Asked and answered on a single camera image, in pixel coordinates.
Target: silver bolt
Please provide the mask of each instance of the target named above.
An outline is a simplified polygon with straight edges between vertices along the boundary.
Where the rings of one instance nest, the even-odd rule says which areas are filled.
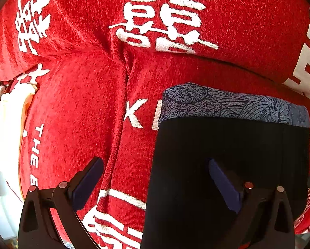
[[[34,192],[36,190],[36,186],[32,185],[31,187],[28,188],[29,192]]]
[[[66,188],[67,187],[67,182],[61,182],[60,184],[59,184],[59,188],[61,188],[61,189],[64,189],[64,188]]]
[[[251,182],[247,182],[247,183],[245,183],[245,187],[247,189],[253,189],[254,185]]]
[[[283,193],[284,192],[284,187],[279,185],[279,186],[277,186],[277,190],[279,192]]]

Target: blue gripper pad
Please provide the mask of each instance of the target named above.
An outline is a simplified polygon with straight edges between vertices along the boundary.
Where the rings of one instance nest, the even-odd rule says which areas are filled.
[[[224,198],[229,210],[237,214],[242,207],[243,192],[239,192],[214,159],[209,161],[209,174]]]

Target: black cloth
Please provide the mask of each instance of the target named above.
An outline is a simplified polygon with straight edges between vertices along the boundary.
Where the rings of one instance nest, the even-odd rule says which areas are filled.
[[[307,201],[309,128],[183,117],[159,126],[141,249],[213,248],[237,214],[210,177],[210,159],[255,187],[285,188],[294,220]]]

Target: gray fabric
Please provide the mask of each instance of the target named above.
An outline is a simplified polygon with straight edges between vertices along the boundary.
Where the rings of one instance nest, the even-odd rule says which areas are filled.
[[[222,117],[310,127],[305,106],[283,99],[231,93],[186,83],[166,89],[158,124],[178,117]]]

